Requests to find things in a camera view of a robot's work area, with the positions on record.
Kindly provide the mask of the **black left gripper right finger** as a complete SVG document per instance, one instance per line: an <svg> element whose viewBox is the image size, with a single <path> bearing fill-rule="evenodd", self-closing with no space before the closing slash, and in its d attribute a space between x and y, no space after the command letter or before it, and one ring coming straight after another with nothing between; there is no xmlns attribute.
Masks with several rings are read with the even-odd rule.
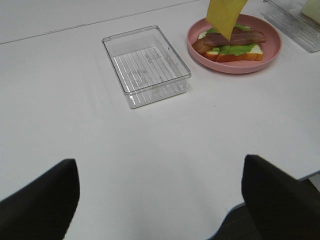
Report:
<svg viewBox="0 0 320 240"><path fill-rule="evenodd" d="M262 157L245 157L241 193L262 239L320 238L320 193Z"/></svg>

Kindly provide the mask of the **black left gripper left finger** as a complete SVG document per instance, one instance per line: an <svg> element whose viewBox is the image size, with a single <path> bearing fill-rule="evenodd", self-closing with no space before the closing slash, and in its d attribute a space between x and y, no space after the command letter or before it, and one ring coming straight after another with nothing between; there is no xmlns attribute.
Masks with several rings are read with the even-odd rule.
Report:
<svg viewBox="0 0 320 240"><path fill-rule="evenodd" d="M80 199L74 159L64 159L0 202L2 240L62 240Z"/></svg>

